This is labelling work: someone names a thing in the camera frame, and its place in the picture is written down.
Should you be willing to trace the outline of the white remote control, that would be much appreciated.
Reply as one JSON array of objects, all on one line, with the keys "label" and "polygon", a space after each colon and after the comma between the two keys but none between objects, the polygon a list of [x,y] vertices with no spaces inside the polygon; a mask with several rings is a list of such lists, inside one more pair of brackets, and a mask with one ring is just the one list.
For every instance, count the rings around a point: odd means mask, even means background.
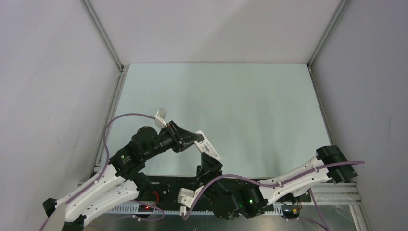
[{"label": "white remote control", "polygon": [[197,147],[197,149],[201,153],[207,154],[209,157],[221,161],[221,156],[219,153],[215,150],[214,146],[211,144],[211,142],[208,140],[208,138],[204,135],[204,133],[199,130],[196,132],[196,134],[200,135],[201,138],[198,141],[194,142],[194,145]]}]

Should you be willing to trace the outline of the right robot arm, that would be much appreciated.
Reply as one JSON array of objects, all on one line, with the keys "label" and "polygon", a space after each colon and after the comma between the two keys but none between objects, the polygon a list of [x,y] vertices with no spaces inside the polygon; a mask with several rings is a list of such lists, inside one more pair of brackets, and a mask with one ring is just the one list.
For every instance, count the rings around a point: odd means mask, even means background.
[{"label": "right robot arm", "polygon": [[349,161],[336,145],[323,146],[316,150],[310,160],[281,176],[253,180],[235,174],[223,174],[220,161],[202,153],[201,168],[196,175],[196,189],[192,199],[180,199],[187,211],[181,212],[184,219],[191,214],[202,196],[209,200],[211,212],[225,220],[240,215],[253,218],[264,214],[265,209],[280,199],[291,201],[303,195],[313,186],[332,181],[343,183],[358,176],[354,165],[364,161]]}]

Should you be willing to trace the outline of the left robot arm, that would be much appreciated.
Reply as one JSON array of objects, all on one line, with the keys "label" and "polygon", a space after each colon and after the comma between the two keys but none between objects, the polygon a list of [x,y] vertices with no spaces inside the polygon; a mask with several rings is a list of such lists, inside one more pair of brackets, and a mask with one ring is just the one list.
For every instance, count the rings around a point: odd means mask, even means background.
[{"label": "left robot arm", "polygon": [[81,231],[108,210],[134,199],[147,200],[152,194],[148,177],[141,172],[147,160],[166,152],[182,152],[204,140],[203,134],[167,123],[160,132],[141,127],[130,142],[119,149],[107,164],[74,192],[42,204],[47,216],[65,208],[64,231]]}]

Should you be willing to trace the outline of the left electronics board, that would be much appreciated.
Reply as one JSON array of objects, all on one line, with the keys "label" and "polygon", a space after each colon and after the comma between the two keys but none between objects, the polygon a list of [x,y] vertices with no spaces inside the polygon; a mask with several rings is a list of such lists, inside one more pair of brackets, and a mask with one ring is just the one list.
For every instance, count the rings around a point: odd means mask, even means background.
[{"label": "left electronics board", "polygon": [[153,204],[153,205],[138,204],[137,212],[138,213],[152,213],[152,212],[155,211],[154,206],[155,206],[155,204]]}]

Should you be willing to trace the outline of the electronics board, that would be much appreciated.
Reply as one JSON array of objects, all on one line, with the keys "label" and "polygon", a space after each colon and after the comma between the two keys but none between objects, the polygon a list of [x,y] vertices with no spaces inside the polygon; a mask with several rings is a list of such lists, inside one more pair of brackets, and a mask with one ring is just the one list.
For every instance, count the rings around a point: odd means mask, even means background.
[{"label": "electronics board", "polygon": [[300,212],[301,209],[298,208],[289,208],[289,209],[283,209],[282,211],[282,217],[285,220],[298,220],[300,217]]},{"label": "electronics board", "polygon": [[152,212],[155,211],[154,206],[155,206],[155,204],[153,204],[153,205],[138,204],[137,212],[138,213],[152,213]]}]

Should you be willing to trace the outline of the right electronics board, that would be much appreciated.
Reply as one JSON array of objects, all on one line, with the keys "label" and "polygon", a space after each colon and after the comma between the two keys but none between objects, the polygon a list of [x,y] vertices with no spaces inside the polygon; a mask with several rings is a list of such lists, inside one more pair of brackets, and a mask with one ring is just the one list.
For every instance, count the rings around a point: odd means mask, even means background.
[{"label": "right electronics board", "polygon": [[298,208],[289,208],[289,209],[283,209],[282,211],[282,217],[285,220],[298,220],[300,217],[300,212],[301,209]]}]

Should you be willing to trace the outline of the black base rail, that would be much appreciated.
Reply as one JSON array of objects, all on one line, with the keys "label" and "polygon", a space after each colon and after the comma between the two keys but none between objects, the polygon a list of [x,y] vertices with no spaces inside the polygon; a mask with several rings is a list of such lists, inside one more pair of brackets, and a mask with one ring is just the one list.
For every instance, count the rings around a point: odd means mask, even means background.
[{"label": "black base rail", "polygon": [[[179,210],[181,204],[177,202],[177,197],[181,188],[192,189],[196,182],[194,177],[165,177],[165,176],[149,176],[152,182],[152,194],[147,197],[144,201],[147,204],[156,204],[157,207],[165,210]],[[240,180],[242,187],[254,186],[244,180]],[[278,205],[294,205],[296,202],[306,203],[311,202],[311,197],[308,192],[300,194],[300,196],[294,196],[292,193],[283,196],[277,200]],[[199,201],[193,210],[198,209],[199,211],[208,210],[212,211],[213,204],[207,202]]]}]

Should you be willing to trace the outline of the left aluminium frame post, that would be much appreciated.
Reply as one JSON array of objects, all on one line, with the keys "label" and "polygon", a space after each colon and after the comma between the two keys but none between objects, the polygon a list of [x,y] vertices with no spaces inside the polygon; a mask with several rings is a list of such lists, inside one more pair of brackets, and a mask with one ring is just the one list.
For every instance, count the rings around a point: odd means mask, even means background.
[{"label": "left aluminium frame post", "polygon": [[111,42],[106,30],[104,29],[104,26],[99,19],[99,16],[97,12],[95,11],[92,3],[90,0],[80,0],[81,4],[83,5],[91,23],[93,24],[97,34],[99,35],[102,43],[104,44],[105,48],[108,51],[108,54],[110,55],[111,59],[113,60],[116,68],[118,69],[119,72],[122,72],[124,69],[124,65],[121,62],[114,46],[113,43]]}]

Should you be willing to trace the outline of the aluminium frame post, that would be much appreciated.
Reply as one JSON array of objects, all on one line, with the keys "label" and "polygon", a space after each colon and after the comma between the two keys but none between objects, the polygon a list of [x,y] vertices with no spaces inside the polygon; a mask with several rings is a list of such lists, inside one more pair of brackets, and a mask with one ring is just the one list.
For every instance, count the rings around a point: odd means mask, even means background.
[{"label": "aluminium frame post", "polygon": [[351,0],[341,0],[339,1],[338,5],[336,6],[329,22],[327,23],[317,45],[315,46],[308,62],[307,66],[308,69],[311,70],[313,68],[313,65],[315,64],[316,60],[322,53],[323,49],[325,48],[327,42],[329,41],[331,35],[335,31],[337,25],[339,24],[341,18],[345,14],[348,6],[350,5],[352,1]]},{"label": "aluminium frame post", "polygon": [[97,34],[99,35],[102,43],[104,44],[105,48],[108,51],[108,54],[110,55],[111,59],[113,60],[116,68],[118,69],[119,72],[122,72],[124,69],[124,65],[121,62],[114,46],[113,43],[111,42],[106,30],[104,29],[104,26],[99,19],[99,16],[97,12],[95,11],[92,3],[90,0],[80,0],[81,4],[83,5],[91,23],[93,24]]}]

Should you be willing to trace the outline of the right aluminium frame post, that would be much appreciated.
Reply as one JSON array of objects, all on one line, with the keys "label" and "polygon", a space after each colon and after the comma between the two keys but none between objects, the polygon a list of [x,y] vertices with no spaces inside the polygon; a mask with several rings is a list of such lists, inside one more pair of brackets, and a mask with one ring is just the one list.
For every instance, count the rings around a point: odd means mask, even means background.
[{"label": "right aluminium frame post", "polygon": [[327,23],[317,45],[315,46],[308,62],[307,66],[308,69],[311,70],[313,68],[313,65],[315,64],[316,60],[322,53],[323,49],[325,48],[327,42],[329,41],[331,35],[335,31],[337,25],[339,24],[341,18],[345,14],[348,6],[350,5],[352,1],[351,0],[341,0],[339,1],[338,5],[336,6],[329,22]]}]

